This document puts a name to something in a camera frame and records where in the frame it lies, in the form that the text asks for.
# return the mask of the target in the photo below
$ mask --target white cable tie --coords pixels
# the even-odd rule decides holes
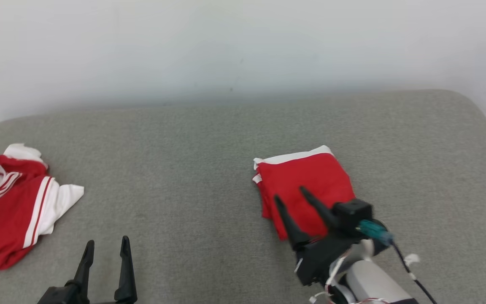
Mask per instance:
[[[411,253],[409,255],[406,256],[405,258],[405,264],[406,266],[410,267],[411,264],[413,263],[419,263],[421,262],[419,256],[415,253]]]

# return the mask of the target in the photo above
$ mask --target folded red cloth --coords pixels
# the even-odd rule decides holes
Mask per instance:
[[[328,208],[336,202],[355,198],[350,177],[327,146],[264,160],[255,158],[254,169],[258,174],[253,181],[262,195],[262,216],[273,220],[281,240],[285,240],[287,235],[276,209],[275,195],[282,199],[301,230],[311,237],[325,236],[327,229],[316,210],[301,194],[300,186],[307,188]]]

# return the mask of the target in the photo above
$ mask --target wall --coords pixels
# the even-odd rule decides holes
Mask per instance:
[[[486,0],[0,0],[0,121],[417,88],[486,113]]]

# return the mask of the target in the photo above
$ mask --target gray fabric surface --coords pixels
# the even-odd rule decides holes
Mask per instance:
[[[486,119],[440,90],[237,106],[157,106],[0,123],[0,153],[39,149],[84,197],[54,233],[0,271],[0,303],[36,303],[73,277],[87,240],[89,298],[113,298],[129,235],[139,303],[304,304],[294,257],[261,218],[252,159],[328,145],[359,198],[422,262],[436,300],[486,303]],[[377,263],[420,303],[393,250]]]

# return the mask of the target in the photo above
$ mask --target folded shirt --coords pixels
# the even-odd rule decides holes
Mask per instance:
[[[59,185],[47,170],[41,153],[23,144],[0,155],[0,269],[21,260],[39,235],[52,233],[84,194],[79,185]]]
[[[253,181],[262,195],[262,216],[273,220],[281,240],[287,235],[276,209],[275,195],[282,199],[299,228],[311,237],[325,236],[327,229],[301,194],[300,186],[307,188],[328,208],[336,202],[355,198],[349,176],[327,146],[266,159],[255,158],[254,169],[257,174]]]

